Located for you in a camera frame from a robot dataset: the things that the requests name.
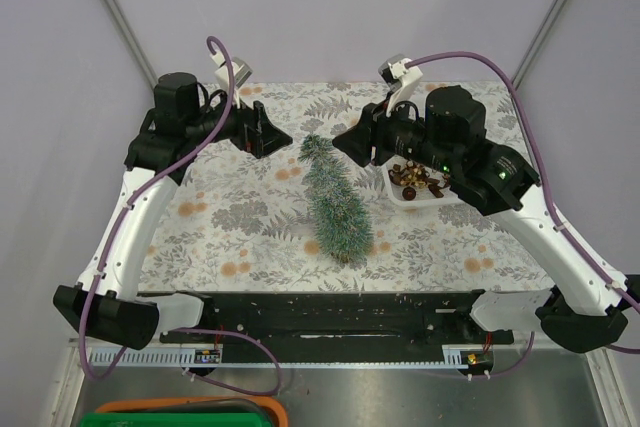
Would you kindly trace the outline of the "floral patterned table mat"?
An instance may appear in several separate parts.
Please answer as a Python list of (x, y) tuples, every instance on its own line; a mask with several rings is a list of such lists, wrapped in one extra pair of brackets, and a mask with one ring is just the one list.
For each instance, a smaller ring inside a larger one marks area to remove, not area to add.
[(374, 244), (360, 263), (323, 254), (308, 212), (310, 134), (335, 136), (386, 94), (377, 82), (262, 83), (246, 101), (265, 104), (293, 144), (257, 160), (227, 142), (190, 166), (148, 248), (139, 288), (189, 291), (521, 291), (551, 279), (506, 231), (466, 205), (401, 209), (384, 172), (352, 166), (349, 178), (371, 216)]

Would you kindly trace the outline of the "small green christmas tree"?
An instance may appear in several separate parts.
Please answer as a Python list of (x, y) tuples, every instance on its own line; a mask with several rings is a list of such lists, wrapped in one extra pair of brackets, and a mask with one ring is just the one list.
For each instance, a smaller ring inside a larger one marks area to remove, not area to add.
[(374, 243), (365, 203), (348, 178), (348, 167), (329, 138), (307, 135), (299, 160), (309, 165), (309, 212), (320, 250), (341, 264), (365, 260)]

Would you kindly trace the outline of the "green plastic bin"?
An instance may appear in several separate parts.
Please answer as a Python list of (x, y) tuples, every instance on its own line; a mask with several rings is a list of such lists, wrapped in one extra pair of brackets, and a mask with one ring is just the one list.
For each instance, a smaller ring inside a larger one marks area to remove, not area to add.
[(91, 413), (80, 427), (270, 427), (255, 413)]

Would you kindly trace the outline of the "white plastic basket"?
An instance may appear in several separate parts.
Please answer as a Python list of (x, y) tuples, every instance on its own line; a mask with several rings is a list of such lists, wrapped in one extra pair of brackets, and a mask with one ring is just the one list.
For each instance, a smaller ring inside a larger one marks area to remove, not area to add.
[(385, 190), (398, 208), (418, 209), (461, 204), (445, 174), (415, 161), (392, 157), (382, 167)]

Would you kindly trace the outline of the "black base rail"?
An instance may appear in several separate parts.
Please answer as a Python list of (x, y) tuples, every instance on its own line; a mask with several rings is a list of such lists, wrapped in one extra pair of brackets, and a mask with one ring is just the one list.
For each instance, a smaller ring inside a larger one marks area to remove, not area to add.
[(248, 335), (281, 363), (427, 362), (445, 345), (481, 346), (488, 334), (470, 317), (476, 291), (464, 293), (222, 293), (205, 295), (197, 333), (168, 333), (164, 343), (212, 343), (225, 363), (264, 356)]

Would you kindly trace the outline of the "brown ribbon ornaments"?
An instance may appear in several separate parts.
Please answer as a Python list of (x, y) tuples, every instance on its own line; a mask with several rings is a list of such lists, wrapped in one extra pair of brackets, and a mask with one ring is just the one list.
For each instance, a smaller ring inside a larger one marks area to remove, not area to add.
[(438, 177), (435, 171), (413, 161), (394, 164), (388, 170), (388, 178), (392, 185), (401, 188), (404, 201), (414, 201), (422, 191), (428, 191), (432, 197), (440, 199), (444, 197), (444, 190), (450, 187), (448, 175)]

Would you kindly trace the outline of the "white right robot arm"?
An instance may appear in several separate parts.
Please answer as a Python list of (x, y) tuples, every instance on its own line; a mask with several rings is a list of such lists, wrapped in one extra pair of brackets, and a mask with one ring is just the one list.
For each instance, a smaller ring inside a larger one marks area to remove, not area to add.
[(485, 106), (467, 90), (442, 87), (428, 94), (423, 117), (411, 118), (405, 101), (366, 105), (333, 144), (361, 167), (399, 156), (448, 176), (461, 201), (508, 231), (553, 280), (549, 290), (481, 293), (454, 320), (462, 340), (511, 330), (542, 332), (574, 353), (614, 345), (639, 297), (638, 278), (602, 258), (589, 265), (585, 244), (554, 224), (537, 172), (515, 149), (487, 139), (485, 120)]

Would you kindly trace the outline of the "orange plastic bin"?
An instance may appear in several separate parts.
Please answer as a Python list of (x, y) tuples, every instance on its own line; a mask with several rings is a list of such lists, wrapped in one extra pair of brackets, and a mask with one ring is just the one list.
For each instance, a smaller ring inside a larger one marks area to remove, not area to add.
[(254, 412), (265, 414), (273, 426), (290, 425), (283, 405), (266, 396), (196, 396), (164, 397), (112, 401), (101, 405), (95, 413), (227, 413)]

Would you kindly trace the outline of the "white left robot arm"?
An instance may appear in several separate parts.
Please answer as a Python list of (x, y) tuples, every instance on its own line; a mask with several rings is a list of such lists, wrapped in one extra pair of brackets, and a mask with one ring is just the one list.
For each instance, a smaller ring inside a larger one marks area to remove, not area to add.
[(141, 268), (159, 220), (181, 185), (194, 150), (217, 141), (261, 159), (291, 145), (274, 126), (264, 105), (229, 102), (215, 91), (216, 106), (202, 104), (203, 87), (190, 73), (161, 76), (154, 106), (130, 143), (118, 204), (93, 259), (72, 286), (57, 287), (53, 304), (66, 321), (87, 337), (141, 350), (152, 338), (182, 328), (205, 342), (217, 329), (214, 314), (199, 294), (174, 293), (146, 301), (138, 295)]

